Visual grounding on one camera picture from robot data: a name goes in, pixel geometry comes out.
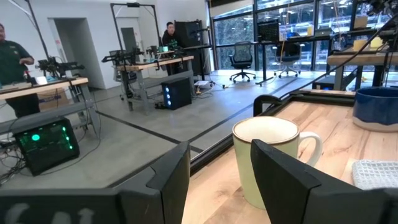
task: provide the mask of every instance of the concrete floor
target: concrete floor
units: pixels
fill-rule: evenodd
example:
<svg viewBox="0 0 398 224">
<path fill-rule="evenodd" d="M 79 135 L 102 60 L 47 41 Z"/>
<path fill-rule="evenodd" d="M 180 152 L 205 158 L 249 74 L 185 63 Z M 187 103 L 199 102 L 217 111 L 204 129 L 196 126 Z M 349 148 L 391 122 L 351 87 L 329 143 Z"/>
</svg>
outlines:
<svg viewBox="0 0 398 224">
<path fill-rule="evenodd" d="M 237 84 L 229 81 L 236 70 L 225 70 L 207 77 L 217 83 L 211 94 L 203 99 L 175 111 L 153 110 L 149 116 L 143 114 L 140 102 L 130 112 L 125 101 L 119 99 L 120 87 L 96 91 L 95 100 L 101 116 L 101 144 L 79 163 L 54 174 L 31 177 L 27 170 L 4 184 L 4 189 L 42 188 L 102 188 L 130 174 L 146 163 L 161 156 L 176 144 L 190 141 L 191 157 L 216 144 L 232 132 L 238 121 L 252 116 L 252 103 L 261 94 L 283 95 L 310 82 L 323 72 L 302 72 L 298 77 L 283 77 L 269 80 L 262 87 L 254 81 Z M 221 85 L 228 86 L 223 90 Z M 82 130 L 76 131 L 80 139 Z M 92 130 L 80 142 L 81 156 L 98 145 Z M 74 162 L 70 161 L 48 170 L 59 170 Z"/>
</svg>

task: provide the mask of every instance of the blue bowl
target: blue bowl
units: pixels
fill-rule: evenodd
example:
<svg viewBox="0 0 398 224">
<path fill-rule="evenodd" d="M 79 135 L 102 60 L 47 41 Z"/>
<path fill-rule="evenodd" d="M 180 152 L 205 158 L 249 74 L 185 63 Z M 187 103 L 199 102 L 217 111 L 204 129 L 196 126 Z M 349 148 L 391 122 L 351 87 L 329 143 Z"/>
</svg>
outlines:
<svg viewBox="0 0 398 224">
<path fill-rule="evenodd" d="M 370 131 L 398 131 L 398 88 L 369 87 L 358 90 L 353 121 Z"/>
</svg>

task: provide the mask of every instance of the coffee mug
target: coffee mug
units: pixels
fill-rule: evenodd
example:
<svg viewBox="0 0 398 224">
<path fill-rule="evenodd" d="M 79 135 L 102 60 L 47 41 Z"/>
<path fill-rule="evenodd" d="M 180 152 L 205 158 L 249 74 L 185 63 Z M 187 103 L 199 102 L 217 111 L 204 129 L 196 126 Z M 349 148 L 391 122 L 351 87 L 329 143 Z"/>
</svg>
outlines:
<svg viewBox="0 0 398 224">
<path fill-rule="evenodd" d="M 272 116 L 259 116 L 245 119 L 233 127 L 233 139 L 245 199 L 257 208 L 265 209 L 259 188 L 254 177 L 250 159 L 251 141 L 261 141 L 282 152 L 297 158 L 299 145 L 306 138 L 314 138 L 316 146 L 307 164 L 314 166 L 322 154 L 322 140 L 313 132 L 300 132 L 299 127 L 286 119 Z"/>
</svg>

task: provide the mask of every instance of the wooden desk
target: wooden desk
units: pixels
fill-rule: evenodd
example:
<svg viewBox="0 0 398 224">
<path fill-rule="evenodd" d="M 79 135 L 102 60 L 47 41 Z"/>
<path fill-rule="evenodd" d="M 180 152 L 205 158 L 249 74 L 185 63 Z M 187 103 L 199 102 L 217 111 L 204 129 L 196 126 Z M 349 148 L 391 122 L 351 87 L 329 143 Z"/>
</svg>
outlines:
<svg viewBox="0 0 398 224">
<path fill-rule="evenodd" d="M 352 184 L 354 161 L 398 160 L 398 133 L 363 130 L 353 124 L 352 110 L 344 106 L 294 102 L 277 117 L 295 122 L 302 131 L 319 134 L 323 139 L 323 153 L 315 168 Z M 308 160 L 314 146 L 312 139 L 301 143 L 301 161 Z M 243 197 L 233 147 L 191 177 L 182 223 L 270 223 L 265 210 L 253 207 Z"/>
<path fill-rule="evenodd" d="M 80 102 L 76 97 L 73 97 L 74 104 L 60 106 L 57 109 L 44 111 L 37 114 L 32 114 L 25 116 L 16 120 L 5 121 L 0 123 L 0 134 L 8 133 L 15 129 L 21 129 L 24 126 L 28 126 L 35 123 L 46 122 L 50 118 L 56 118 L 59 116 L 66 116 L 73 113 L 78 113 L 87 110 L 90 115 L 91 124 L 94 127 L 96 134 L 100 132 L 100 120 L 95 112 L 94 100 L 91 97 L 90 91 L 88 90 L 88 79 L 87 78 L 77 78 L 71 81 L 73 86 L 79 86 L 81 89 L 81 94 L 83 95 L 85 102 Z M 30 83 L 17 83 L 15 85 L 3 86 L 3 93 L 0 90 L 0 100 L 5 100 L 9 98 L 14 98 L 18 96 L 25 96 L 34 93 L 40 93 L 47 90 L 54 90 L 58 88 L 64 88 L 70 86 L 70 82 L 54 82 L 47 85 L 39 85 L 31 87 Z M 80 114 L 80 121 L 82 125 L 86 125 L 88 121 L 84 114 Z"/>
<path fill-rule="evenodd" d="M 373 51 L 377 49 L 367 48 L 364 51 Z M 352 48 L 347 49 L 345 51 L 352 52 Z M 331 55 L 328 57 L 328 64 L 329 65 L 341 65 L 353 55 Z M 357 82 L 356 82 L 356 89 L 359 88 L 361 82 L 360 79 L 362 78 L 362 69 L 364 65 L 374 65 L 374 76 L 373 76 L 373 84 L 372 86 L 381 86 L 384 80 L 384 71 L 383 71 L 383 64 L 384 58 L 386 53 L 376 53 L 376 54 L 360 54 L 349 61 L 346 65 L 357 65 Z M 388 56 L 388 63 L 390 61 L 391 54 Z M 391 58 L 391 65 L 398 65 L 398 52 L 394 52 Z M 335 75 L 335 86 L 334 90 L 343 90 L 342 82 L 343 82 L 343 73 L 344 67 L 338 68 L 336 70 Z"/>
<path fill-rule="evenodd" d="M 158 63 L 147 63 L 147 64 L 143 64 L 143 65 L 128 65 L 128 66 L 126 66 L 127 72 L 135 72 L 137 75 L 137 81 L 138 81 L 138 85 L 139 85 L 139 89 L 137 89 L 137 93 L 140 95 L 140 97 L 142 99 L 142 102 L 144 104 L 144 111 L 145 111 L 146 115 L 148 115 L 149 111 L 150 111 L 149 100 L 148 100 L 148 95 L 147 95 L 148 88 L 152 88 L 154 86 L 160 85 L 163 82 L 168 82 L 168 81 L 176 80 L 179 78 L 189 78 L 192 94 L 196 95 L 195 86 L 193 85 L 193 70 L 192 70 L 192 63 L 191 63 L 191 60 L 193 60 L 193 56 L 183 57 L 182 60 L 188 62 L 188 70 L 186 72 L 169 75 L 169 76 L 163 77 L 163 78 L 152 78 L 151 79 L 151 78 L 144 78 L 142 76 L 141 71 L 143 69 L 157 68 Z M 181 58 L 159 59 L 159 66 L 168 65 L 171 63 L 179 63 L 179 62 L 181 62 Z M 126 92 L 128 92 L 130 90 L 130 83 L 129 83 L 129 78 L 128 78 L 127 72 L 124 72 L 124 65 L 120 65 L 116 69 L 122 73 L 123 86 L 124 86 L 124 89 L 126 90 Z M 133 107 L 132 107 L 133 99 L 126 97 L 126 102 L 129 107 L 129 110 L 133 111 Z"/>
</svg>

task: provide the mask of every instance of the office chair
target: office chair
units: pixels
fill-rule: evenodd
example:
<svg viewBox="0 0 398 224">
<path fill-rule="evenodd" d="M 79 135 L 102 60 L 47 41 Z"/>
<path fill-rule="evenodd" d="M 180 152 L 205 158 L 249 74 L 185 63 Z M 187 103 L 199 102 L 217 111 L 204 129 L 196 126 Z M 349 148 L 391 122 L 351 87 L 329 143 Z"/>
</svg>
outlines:
<svg viewBox="0 0 398 224">
<path fill-rule="evenodd" d="M 294 32 L 293 33 L 294 37 L 299 37 L 300 34 Z M 282 51 L 282 44 L 277 46 L 276 54 L 275 54 L 275 60 L 279 62 L 281 65 L 284 65 L 285 68 L 281 70 L 276 70 L 274 72 L 274 75 L 276 75 L 277 72 L 279 73 L 279 78 L 282 78 L 282 73 L 286 72 L 286 75 L 289 76 L 289 72 L 294 72 L 295 76 L 297 77 L 301 71 L 296 71 L 293 69 L 293 64 L 298 62 L 301 58 L 301 46 L 298 43 L 285 43 L 283 52 Z"/>
<path fill-rule="evenodd" d="M 253 79 L 256 79 L 256 74 L 243 71 L 244 69 L 251 68 L 253 61 L 253 56 L 251 55 L 251 43 L 249 41 L 235 43 L 235 53 L 234 55 L 230 55 L 229 59 L 231 61 L 232 67 L 241 70 L 241 72 L 231 75 L 229 80 L 236 83 L 235 79 L 240 75 L 242 76 L 242 79 L 247 77 L 248 82 L 250 82 L 250 77 L 248 77 L 248 75 L 253 75 Z"/>
</svg>

